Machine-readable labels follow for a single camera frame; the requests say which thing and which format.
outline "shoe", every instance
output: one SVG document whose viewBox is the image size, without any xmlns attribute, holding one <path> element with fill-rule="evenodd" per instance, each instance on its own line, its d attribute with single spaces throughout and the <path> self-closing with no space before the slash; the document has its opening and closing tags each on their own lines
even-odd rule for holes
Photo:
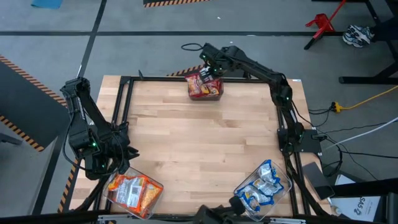
<svg viewBox="0 0 398 224">
<path fill-rule="evenodd" d="M 347 32 L 343 34 L 343 41 L 348 45 L 353 45 L 354 47 L 361 48 L 363 47 L 362 40 L 358 40 L 354 35 L 351 35 Z"/>
<path fill-rule="evenodd" d="M 371 33 L 369 27 L 350 25 L 348 27 L 347 33 L 354 35 L 357 39 L 365 41 L 368 44 L 371 43 L 371 39 L 374 37 L 374 34 Z"/>
</svg>

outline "white cable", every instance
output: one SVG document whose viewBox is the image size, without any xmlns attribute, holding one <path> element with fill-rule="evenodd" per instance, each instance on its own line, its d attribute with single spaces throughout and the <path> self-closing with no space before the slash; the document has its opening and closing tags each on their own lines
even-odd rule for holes
<svg viewBox="0 0 398 224">
<path fill-rule="evenodd" d="M 335 146 L 335 145 L 341 144 L 341 143 L 343 143 L 343 142 L 350 141 L 350 140 L 359 138 L 359 137 L 361 137 L 361 136 L 370 134 L 370 133 L 372 133 L 372 132 L 374 132 L 374 131 L 377 131 L 377 130 L 379 130 L 379 129 L 382 129 L 382 128 L 386 127 L 387 125 L 389 125 L 389 124 L 391 124 L 391 123 L 393 123 L 393 122 L 395 122 L 395 121 L 397 121 L 397 120 L 398 120 L 398 117 L 396 117 L 395 119 L 393 119 L 392 121 L 390 121 L 390 122 L 388 122 L 388 123 L 386 123 L 386 124 L 383 124 L 382 126 L 380 126 L 380 127 L 378 127 L 378 128 L 375 128 L 375 129 L 370 130 L 370 131 L 368 131 L 368 132 L 365 132 L 365 133 L 359 134 L 359 135 L 357 135 L 357 136 L 354 136 L 354 137 L 351 137 L 351 138 L 342 140 L 342 141 L 340 141 L 340 142 L 338 142 L 338 143 L 336 143 L 336 144 L 333 144 L 333 145 L 327 147 L 327 148 L 324 149 L 324 150 L 327 150 L 327 149 L 329 149 L 329 148 L 331 148 L 331 147 L 333 147 L 333 146 Z"/>
</svg>

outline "clear plastic bin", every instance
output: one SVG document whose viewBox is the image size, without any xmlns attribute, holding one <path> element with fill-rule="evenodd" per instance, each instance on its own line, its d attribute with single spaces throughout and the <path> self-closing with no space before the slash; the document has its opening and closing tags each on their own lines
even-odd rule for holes
<svg viewBox="0 0 398 224">
<path fill-rule="evenodd" d="M 124 188 L 124 190 L 125 190 L 124 195 L 122 195 L 122 191 L 120 192 L 120 194 L 118 194 L 118 191 L 120 189 L 122 189 L 122 186 L 121 186 L 121 184 L 119 184 L 118 187 L 116 189 L 114 189 L 115 183 L 118 182 L 118 180 L 115 180 L 115 179 L 117 179 L 118 177 L 121 179 L 121 176 L 128 177 L 128 178 L 125 178 L 124 180 L 135 181 L 134 182 L 135 184 L 138 184 L 140 182 L 140 180 L 142 180 L 143 184 L 142 184 L 142 188 L 140 189 L 139 193 L 136 193 L 137 192 L 136 189 L 137 189 L 138 185 L 130 184 L 129 185 L 130 188 L 128 188 L 128 189 L 131 189 L 131 190 L 126 190 L 126 188 Z M 147 175 L 143 174 L 142 172 L 139 172 L 138 170 L 135 170 L 131 167 L 123 175 L 119 175 L 119 174 L 111 175 L 105 186 L 106 187 L 103 190 L 103 195 L 108 200 L 110 200 L 114 204 L 118 205 L 119 207 L 123 208 L 125 211 L 131 213 L 132 215 L 134 215 L 140 219 L 143 219 L 143 220 L 149 219 L 154 214 L 156 204 L 159 201 L 159 199 L 163 193 L 163 185 L 161 183 L 159 183 L 158 181 L 148 177 Z M 149 197 L 149 198 L 152 198 L 152 200 L 147 200 L 145 208 L 143 206 L 141 208 L 134 208 L 134 207 L 129 207 L 126 205 L 130 202 L 131 202 L 130 205 L 134 204 L 135 200 L 137 200 L 137 197 L 139 199 L 138 199 L 138 202 L 136 203 L 136 205 L 144 205 L 144 203 L 143 203 L 144 197 L 149 196 L 149 195 L 153 195 L 153 197 Z M 126 197 L 128 198 L 128 199 L 126 199 L 126 204 L 118 202 L 118 200 L 120 200 L 120 198 L 126 198 Z"/>
<path fill-rule="evenodd" d="M 260 175 L 257 173 L 260 166 L 263 165 L 263 163 L 261 163 L 259 165 L 259 167 L 257 167 L 257 169 L 250 174 L 250 176 L 248 178 L 246 178 L 246 180 L 244 180 L 235 190 L 234 190 L 234 194 L 238 195 L 238 190 L 247 186 L 249 183 L 257 180 L 258 178 L 261 178 Z M 282 169 L 275 164 L 274 162 L 271 161 L 271 166 L 273 169 L 275 169 L 277 176 L 280 178 L 280 183 L 282 184 L 282 186 L 284 187 L 280 192 L 278 192 L 277 194 L 275 194 L 273 196 L 274 199 L 274 204 L 273 205 L 264 205 L 264 206 L 260 206 L 260 211 L 257 213 L 254 213 L 252 211 L 246 210 L 245 214 L 250 217 L 251 219 L 253 219 L 254 221 L 261 221 L 278 203 L 279 201 L 282 199 L 282 197 L 284 197 L 292 188 L 292 181 L 290 181 L 290 179 L 286 176 L 286 174 L 282 171 Z"/>
</svg>

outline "yellow cable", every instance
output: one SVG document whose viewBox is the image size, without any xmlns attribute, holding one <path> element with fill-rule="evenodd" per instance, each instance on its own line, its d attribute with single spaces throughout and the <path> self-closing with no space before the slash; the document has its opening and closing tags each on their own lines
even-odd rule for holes
<svg viewBox="0 0 398 224">
<path fill-rule="evenodd" d="M 379 97 L 379 96 L 381 96 L 381 95 L 384 95 L 384 94 L 386 94 L 386 93 L 389 93 L 389 92 L 391 92 L 392 90 L 395 90 L 396 88 L 398 88 L 398 85 L 392 87 L 391 89 L 389 89 L 389 90 L 387 90 L 387 91 L 385 91 L 385 92 L 382 92 L 382 93 L 380 93 L 380 94 L 377 94 L 376 96 L 372 96 L 372 97 L 370 97 L 369 99 L 364 100 L 364 101 L 362 101 L 362 102 L 360 102 L 360 103 L 357 103 L 357 104 L 355 104 L 354 106 L 350 106 L 350 107 L 340 106 L 340 105 L 336 102 L 336 107 L 338 108 L 338 109 L 337 109 L 337 112 L 340 112 L 340 110 L 350 110 L 350 109 L 353 109 L 353 108 L 355 108 L 355 107 L 357 107 L 357 106 L 360 106 L 360 105 L 362 105 L 362 104 L 364 104 L 364 103 L 366 103 L 366 102 L 368 102 L 368 101 L 371 101 L 371 100 L 373 100 L 373 99 L 375 99 L 375 98 L 377 98 L 377 97 Z"/>
</svg>

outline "black and orange tape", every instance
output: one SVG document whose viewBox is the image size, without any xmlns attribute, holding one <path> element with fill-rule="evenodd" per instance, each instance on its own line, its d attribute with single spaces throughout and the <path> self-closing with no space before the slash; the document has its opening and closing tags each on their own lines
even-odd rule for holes
<svg viewBox="0 0 398 224">
<path fill-rule="evenodd" d="M 57 210 L 58 213 L 62 213 L 63 209 L 65 208 L 66 200 L 69 196 L 69 193 L 71 192 L 71 190 L 70 190 L 71 185 L 72 185 L 73 180 L 76 175 L 77 175 L 77 169 L 75 166 L 72 166 L 72 169 L 70 170 L 70 173 L 68 176 L 67 184 L 65 185 L 65 189 L 63 190 L 63 193 L 62 193 L 60 204 L 58 205 L 58 210 Z"/>
<path fill-rule="evenodd" d="M 16 73 L 18 73 L 20 76 L 25 78 L 31 84 L 33 84 L 36 88 L 38 88 L 38 89 L 42 90 L 44 93 L 48 94 L 48 96 L 53 98 L 55 101 L 57 101 L 61 105 L 63 105 L 63 106 L 67 105 L 67 102 L 61 96 L 58 96 L 56 93 L 54 93 L 52 90 L 47 88 L 45 85 L 41 84 L 41 82 L 39 82 L 37 79 L 35 79 L 31 75 L 29 75 L 23 69 L 19 68 L 17 65 L 15 65 L 14 63 L 12 63 L 10 60 L 6 59 L 2 55 L 0 55 L 0 62 L 7 65 L 9 68 L 13 69 Z M 37 151 L 41 152 L 44 150 L 43 146 L 39 145 L 34 139 L 29 137 L 25 132 L 23 132 L 15 124 L 13 124 L 11 121 L 9 121 L 6 117 L 4 117 L 1 114 L 0 114 L 0 121 L 3 122 L 9 129 L 14 131 L 17 135 L 19 135 L 24 141 L 26 141 L 28 144 L 30 144 Z"/>
<path fill-rule="evenodd" d="M 181 70 L 181 71 L 178 71 L 178 72 L 173 72 L 173 73 L 171 73 L 171 74 L 169 74 L 167 76 L 168 77 L 184 77 L 185 75 L 189 75 L 191 73 L 199 72 L 199 70 L 202 69 L 204 66 L 205 66 L 204 64 L 203 65 L 197 65 L 197 66 L 194 66 L 194 67 L 187 68 L 185 70 Z"/>
<path fill-rule="evenodd" d="M 158 1 L 158 2 L 146 3 L 146 4 L 144 4 L 144 7 L 171 6 L 171 5 L 188 4 L 188 3 L 205 2 L 205 1 L 211 1 L 211 0 L 169 0 L 169 1 Z"/>
</svg>

